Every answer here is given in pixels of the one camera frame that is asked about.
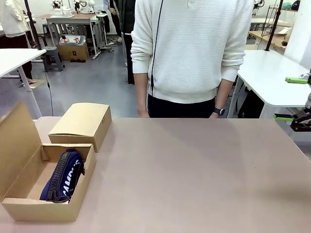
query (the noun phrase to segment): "brown cardboard box on floor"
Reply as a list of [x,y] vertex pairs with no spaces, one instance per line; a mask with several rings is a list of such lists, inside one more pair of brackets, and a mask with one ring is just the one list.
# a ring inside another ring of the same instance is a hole
[[63,60],[87,60],[89,58],[87,45],[57,45],[58,52]]
[[[61,153],[75,149],[84,160],[70,202],[40,200]],[[92,144],[42,144],[24,103],[0,122],[0,199],[17,221],[75,221],[96,165]]]
[[109,105],[74,103],[49,132],[52,143],[92,143],[98,152],[111,124]]

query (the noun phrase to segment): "black pants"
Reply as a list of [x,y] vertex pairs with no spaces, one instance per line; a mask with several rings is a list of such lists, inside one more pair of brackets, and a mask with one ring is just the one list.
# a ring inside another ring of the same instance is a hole
[[121,37],[121,29],[120,29],[120,20],[119,20],[119,17],[118,16],[115,16],[114,14],[111,14],[111,18],[112,18],[112,22],[113,22],[113,25],[115,25],[115,28],[116,28],[116,31],[117,31],[117,34],[119,37]]
[[135,84],[134,74],[133,74],[133,62],[131,57],[131,48],[132,48],[132,37],[131,35],[123,35],[124,43],[126,47],[126,59],[127,59],[127,81],[128,84]]
[[173,103],[148,95],[148,113],[151,118],[209,118],[215,107],[215,98],[201,103]]
[[[0,49],[27,49],[26,35],[20,35],[16,37],[0,36]],[[33,79],[31,70],[33,68],[31,62],[27,62],[22,65],[25,75],[29,79]]]

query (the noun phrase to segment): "storage box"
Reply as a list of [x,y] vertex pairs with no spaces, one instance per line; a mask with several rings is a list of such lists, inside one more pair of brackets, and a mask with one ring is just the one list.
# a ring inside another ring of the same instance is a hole
[[81,46],[57,45],[57,48],[63,60],[87,60],[89,58],[86,43]]
[[[85,164],[70,202],[39,200],[61,153],[76,149]],[[0,122],[0,198],[19,221],[75,221],[79,215],[96,157],[92,144],[42,144],[25,104]]]
[[98,152],[111,124],[109,105],[74,103],[49,133],[52,143],[92,143]]

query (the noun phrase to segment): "hand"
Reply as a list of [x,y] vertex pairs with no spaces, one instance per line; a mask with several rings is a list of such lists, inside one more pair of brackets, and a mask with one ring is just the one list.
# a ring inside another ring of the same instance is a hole
[[143,111],[138,110],[138,116],[139,118],[150,118],[147,110]]
[[108,10],[110,11],[111,14],[113,14],[114,16],[117,15],[117,11],[114,8],[108,7]]
[[218,118],[219,118],[219,114],[217,114],[217,113],[212,113],[212,115],[210,115],[209,118],[210,118],[210,119],[218,119]]

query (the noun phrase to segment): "box flap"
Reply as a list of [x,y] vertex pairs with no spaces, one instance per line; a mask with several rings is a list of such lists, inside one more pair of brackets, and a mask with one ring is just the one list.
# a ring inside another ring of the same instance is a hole
[[71,134],[92,137],[109,105],[97,103],[74,103],[50,131],[51,134]]
[[0,121],[0,200],[41,144],[25,103],[18,103]]

